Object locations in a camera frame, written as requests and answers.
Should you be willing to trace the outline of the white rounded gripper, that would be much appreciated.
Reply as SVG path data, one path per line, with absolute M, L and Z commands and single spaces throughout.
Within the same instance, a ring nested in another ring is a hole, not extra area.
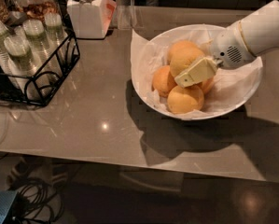
M 245 44 L 240 21 L 215 36 L 210 43 L 210 54 L 214 58 L 202 57 L 177 75 L 174 78 L 176 84 L 186 88 L 214 77 L 219 67 L 237 69 L 257 58 Z

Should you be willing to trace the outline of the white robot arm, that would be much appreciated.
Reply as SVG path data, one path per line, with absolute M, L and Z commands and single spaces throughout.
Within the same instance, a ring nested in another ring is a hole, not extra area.
M 198 58 L 174 80 L 182 88 L 213 77 L 219 68 L 234 70 L 258 56 L 279 49 L 279 1 L 254 11 L 202 44 L 207 56 Z

